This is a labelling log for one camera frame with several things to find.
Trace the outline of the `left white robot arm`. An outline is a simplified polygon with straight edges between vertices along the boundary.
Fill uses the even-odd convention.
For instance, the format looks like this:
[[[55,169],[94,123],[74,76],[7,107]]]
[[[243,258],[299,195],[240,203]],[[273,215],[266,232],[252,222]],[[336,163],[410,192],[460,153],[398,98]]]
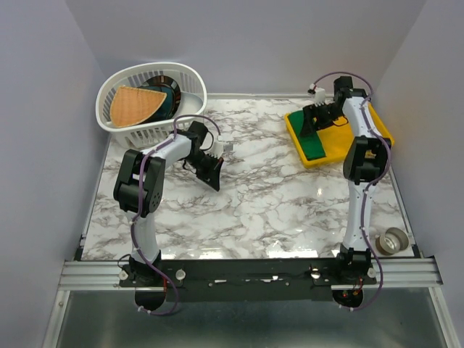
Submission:
[[[166,276],[161,271],[161,251],[157,244],[154,213],[159,207],[166,169],[176,162],[193,167],[194,174],[215,191],[220,190],[224,143],[213,136],[210,146],[202,145],[210,131],[193,121],[187,130],[175,129],[158,145],[143,151],[124,153],[113,197],[126,214],[130,226],[132,252],[124,268],[128,280],[155,285]]]

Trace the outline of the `white plastic laundry basket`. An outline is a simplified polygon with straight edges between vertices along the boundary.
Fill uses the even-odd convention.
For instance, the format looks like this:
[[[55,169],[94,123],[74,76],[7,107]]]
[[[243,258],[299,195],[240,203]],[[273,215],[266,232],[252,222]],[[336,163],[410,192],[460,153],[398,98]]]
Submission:
[[[95,115],[99,126],[109,132],[124,148],[141,149],[164,140],[173,130],[173,119],[115,127],[110,120],[110,106],[120,86],[138,88],[148,86],[151,78],[163,77],[181,93],[180,103],[174,113],[201,115],[207,104],[207,89],[200,74],[192,67],[177,62],[150,62],[127,67],[111,75],[101,86],[96,97]]]

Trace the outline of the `aluminium frame rail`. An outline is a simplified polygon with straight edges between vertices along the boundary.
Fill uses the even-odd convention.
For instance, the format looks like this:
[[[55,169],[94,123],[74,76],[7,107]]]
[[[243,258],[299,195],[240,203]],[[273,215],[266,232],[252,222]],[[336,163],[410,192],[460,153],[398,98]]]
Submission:
[[[161,291],[162,287],[139,285],[127,278],[121,267],[124,262],[66,262],[59,280],[60,291],[109,291],[138,289]],[[438,265],[433,258],[382,258],[373,266],[376,280],[385,289],[434,288],[443,284]]]

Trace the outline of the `orange woven fan mat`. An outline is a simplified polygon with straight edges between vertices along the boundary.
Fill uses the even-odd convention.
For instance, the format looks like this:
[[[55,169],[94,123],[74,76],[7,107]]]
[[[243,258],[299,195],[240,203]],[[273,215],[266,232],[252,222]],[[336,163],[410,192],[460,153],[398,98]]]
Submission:
[[[109,110],[116,128],[127,128],[148,120],[164,103],[167,94],[130,86],[120,86]]]

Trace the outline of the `yellow plastic tray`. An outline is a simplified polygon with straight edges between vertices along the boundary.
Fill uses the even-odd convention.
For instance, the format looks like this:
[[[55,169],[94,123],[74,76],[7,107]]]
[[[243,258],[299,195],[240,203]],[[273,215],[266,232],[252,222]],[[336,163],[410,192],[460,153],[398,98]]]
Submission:
[[[393,136],[390,134],[388,128],[383,124],[381,118],[377,115],[376,111],[374,110],[374,108],[372,108],[371,104],[366,103],[364,104],[363,108],[365,110],[365,113],[368,117],[368,122],[370,126],[372,127],[372,129],[378,135],[382,135],[386,140],[390,141],[391,146],[393,146],[395,142]],[[367,128],[365,127],[365,121],[361,113],[360,107],[359,106],[351,107],[351,109],[353,109],[353,111],[347,110],[350,113],[350,115],[354,113],[356,113],[357,115],[357,117],[351,117],[351,118],[352,119],[354,118],[354,120],[357,121],[357,123],[360,123],[361,127],[364,127],[364,130],[367,130]],[[349,148],[352,145],[354,137],[355,137],[353,135],[351,126],[348,123],[348,120],[345,120],[344,122],[336,121],[335,125],[329,128],[323,129],[323,130],[318,130],[316,132],[319,139],[322,142],[326,156],[322,159],[312,160],[309,162],[300,159],[305,168],[317,167],[321,165],[329,165],[332,163],[344,161],[346,155],[348,154]]]

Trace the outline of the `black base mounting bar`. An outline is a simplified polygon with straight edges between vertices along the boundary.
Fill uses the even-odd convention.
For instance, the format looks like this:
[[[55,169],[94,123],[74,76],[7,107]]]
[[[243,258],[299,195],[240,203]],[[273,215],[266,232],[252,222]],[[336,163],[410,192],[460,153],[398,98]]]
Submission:
[[[161,260],[155,267],[130,260],[119,285],[160,291],[169,301],[225,302],[312,299],[330,301],[336,287],[376,284],[369,257],[242,260]]]

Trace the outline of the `tape roll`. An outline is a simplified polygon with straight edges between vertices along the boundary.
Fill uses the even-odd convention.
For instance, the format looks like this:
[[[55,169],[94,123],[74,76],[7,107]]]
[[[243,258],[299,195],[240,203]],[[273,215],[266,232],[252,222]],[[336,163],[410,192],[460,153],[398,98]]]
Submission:
[[[410,247],[408,235],[399,228],[388,228],[376,237],[376,248],[385,256],[393,256]]]

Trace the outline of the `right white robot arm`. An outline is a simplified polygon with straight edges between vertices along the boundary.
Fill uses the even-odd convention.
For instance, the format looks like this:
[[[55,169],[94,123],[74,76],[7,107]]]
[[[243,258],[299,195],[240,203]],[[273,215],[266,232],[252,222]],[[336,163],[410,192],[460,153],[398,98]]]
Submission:
[[[333,82],[333,101],[326,102],[326,92],[314,82],[308,94],[314,102],[303,108],[301,137],[335,125],[345,117],[354,136],[344,158],[343,175],[348,181],[349,210],[347,228],[333,267],[335,279],[343,284],[364,278],[372,268],[375,254],[368,238],[370,212],[377,183],[387,174],[391,162],[389,139],[377,129],[369,110],[373,89],[353,85],[353,74],[340,72]]]

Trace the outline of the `green t shirt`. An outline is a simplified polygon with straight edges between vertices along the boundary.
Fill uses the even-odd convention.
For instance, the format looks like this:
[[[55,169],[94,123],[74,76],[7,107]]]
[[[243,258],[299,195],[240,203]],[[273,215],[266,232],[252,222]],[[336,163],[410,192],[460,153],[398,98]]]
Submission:
[[[292,112],[286,116],[286,125],[292,141],[297,148],[300,159],[307,162],[319,160],[326,156],[321,140],[316,133],[310,136],[300,136],[304,120],[302,110]]]

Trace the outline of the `dark teal round plate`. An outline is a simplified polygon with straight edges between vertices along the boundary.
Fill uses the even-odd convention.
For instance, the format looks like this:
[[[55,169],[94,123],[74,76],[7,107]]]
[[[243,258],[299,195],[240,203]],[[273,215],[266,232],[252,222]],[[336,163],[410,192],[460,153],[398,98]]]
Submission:
[[[162,106],[146,121],[146,123],[170,120],[173,118],[181,103],[181,89],[174,79],[166,75],[156,75],[146,80],[140,88],[166,94]]]

